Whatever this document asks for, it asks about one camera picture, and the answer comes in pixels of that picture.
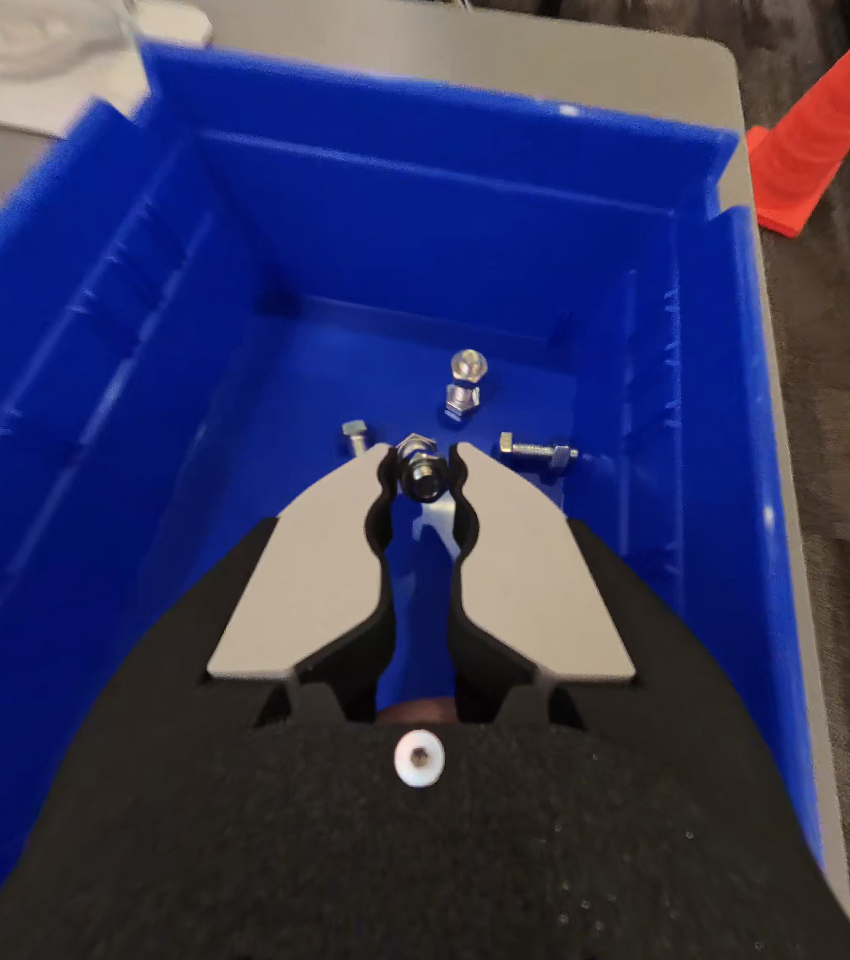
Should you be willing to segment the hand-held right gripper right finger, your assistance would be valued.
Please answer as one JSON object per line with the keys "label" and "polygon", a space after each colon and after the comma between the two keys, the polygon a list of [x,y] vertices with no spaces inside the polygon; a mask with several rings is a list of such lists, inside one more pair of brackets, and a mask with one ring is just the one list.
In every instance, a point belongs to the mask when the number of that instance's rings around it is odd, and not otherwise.
{"label": "hand-held right gripper right finger", "polygon": [[450,451],[458,547],[447,646],[465,724],[588,724],[637,669],[573,524],[469,442]]}

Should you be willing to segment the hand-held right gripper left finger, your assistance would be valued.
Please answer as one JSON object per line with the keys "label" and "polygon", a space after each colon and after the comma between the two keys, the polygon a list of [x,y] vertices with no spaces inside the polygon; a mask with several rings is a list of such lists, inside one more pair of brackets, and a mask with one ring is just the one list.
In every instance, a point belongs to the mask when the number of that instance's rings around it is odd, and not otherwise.
{"label": "hand-held right gripper left finger", "polygon": [[391,576],[396,449],[377,443],[315,481],[275,519],[206,674],[281,690],[293,713],[319,689],[373,724],[396,646]]}

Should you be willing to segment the blue storage bin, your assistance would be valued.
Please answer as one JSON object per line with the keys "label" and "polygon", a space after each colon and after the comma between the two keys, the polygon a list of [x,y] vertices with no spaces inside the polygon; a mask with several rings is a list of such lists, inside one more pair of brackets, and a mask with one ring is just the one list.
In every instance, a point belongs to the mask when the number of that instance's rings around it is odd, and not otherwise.
{"label": "blue storage bin", "polygon": [[[0,208],[0,958],[841,954],[736,135],[144,59]],[[354,420],[449,468],[397,456],[373,724],[206,674]],[[459,443],[573,524],[637,669],[588,724],[458,717]]]}

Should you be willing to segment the orange traffic cone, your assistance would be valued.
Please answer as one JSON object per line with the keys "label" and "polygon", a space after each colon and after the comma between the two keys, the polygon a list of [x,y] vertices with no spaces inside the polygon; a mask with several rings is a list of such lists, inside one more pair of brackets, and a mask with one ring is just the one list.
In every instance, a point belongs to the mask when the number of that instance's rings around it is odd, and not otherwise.
{"label": "orange traffic cone", "polygon": [[801,234],[850,152],[850,48],[772,128],[745,138],[761,229]]}

